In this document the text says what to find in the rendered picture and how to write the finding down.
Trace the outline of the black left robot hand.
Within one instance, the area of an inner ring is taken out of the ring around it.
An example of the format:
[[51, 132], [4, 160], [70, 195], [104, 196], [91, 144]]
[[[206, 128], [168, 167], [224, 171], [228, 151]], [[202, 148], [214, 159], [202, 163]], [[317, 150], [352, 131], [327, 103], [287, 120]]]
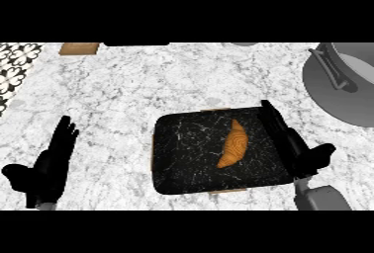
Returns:
[[79, 129], [72, 117], [63, 116], [49, 148], [39, 155], [35, 166], [8, 164], [2, 169], [12, 189], [27, 195], [29, 209], [38, 209], [44, 203], [57, 204], [63, 197], [78, 136]]

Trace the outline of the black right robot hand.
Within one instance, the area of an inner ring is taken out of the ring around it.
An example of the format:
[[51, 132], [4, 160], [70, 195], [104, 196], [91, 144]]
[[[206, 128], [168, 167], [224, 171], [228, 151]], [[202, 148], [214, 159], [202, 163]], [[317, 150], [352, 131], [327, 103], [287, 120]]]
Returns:
[[289, 127], [284, 117], [268, 100], [262, 101], [258, 118], [274, 141], [284, 167], [296, 179], [318, 174], [318, 170], [330, 165], [336, 146], [324, 143], [310, 148], [298, 131]]

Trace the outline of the orange croissant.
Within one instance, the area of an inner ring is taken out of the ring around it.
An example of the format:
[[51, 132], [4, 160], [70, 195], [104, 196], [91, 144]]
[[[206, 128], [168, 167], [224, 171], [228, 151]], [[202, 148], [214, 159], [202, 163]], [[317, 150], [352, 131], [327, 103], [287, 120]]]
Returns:
[[248, 147], [249, 135], [246, 133], [245, 126], [237, 120], [233, 120], [231, 132], [225, 139], [222, 156], [219, 158], [216, 167], [225, 168], [234, 165], [245, 158]]

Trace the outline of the black marble tray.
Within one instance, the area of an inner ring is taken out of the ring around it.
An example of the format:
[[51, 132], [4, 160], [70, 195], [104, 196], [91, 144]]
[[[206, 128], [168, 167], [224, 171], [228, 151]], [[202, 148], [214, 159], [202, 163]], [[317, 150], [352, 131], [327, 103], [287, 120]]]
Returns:
[[[165, 115], [154, 131], [153, 181], [163, 195], [181, 195], [286, 185], [293, 176], [264, 124], [261, 109], [240, 108]], [[239, 122], [249, 135], [245, 158], [218, 166], [231, 124]]]

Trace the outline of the grey pot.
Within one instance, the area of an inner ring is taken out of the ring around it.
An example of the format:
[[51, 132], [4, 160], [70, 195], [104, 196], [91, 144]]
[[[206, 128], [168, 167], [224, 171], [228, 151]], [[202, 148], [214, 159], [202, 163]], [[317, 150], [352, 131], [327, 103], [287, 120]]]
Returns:
[[323, 110], [358, 127], [374, 127], [374, 42], [321, 42], [310, 49], [304, 82]]

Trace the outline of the brown wooden board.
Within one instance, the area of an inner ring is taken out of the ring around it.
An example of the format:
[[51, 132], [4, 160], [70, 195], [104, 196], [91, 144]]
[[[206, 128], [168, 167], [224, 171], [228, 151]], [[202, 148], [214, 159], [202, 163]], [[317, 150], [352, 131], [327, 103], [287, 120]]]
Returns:
[[98, 47], [98, 42], [66, 42], [60, 55], [95, 55]]

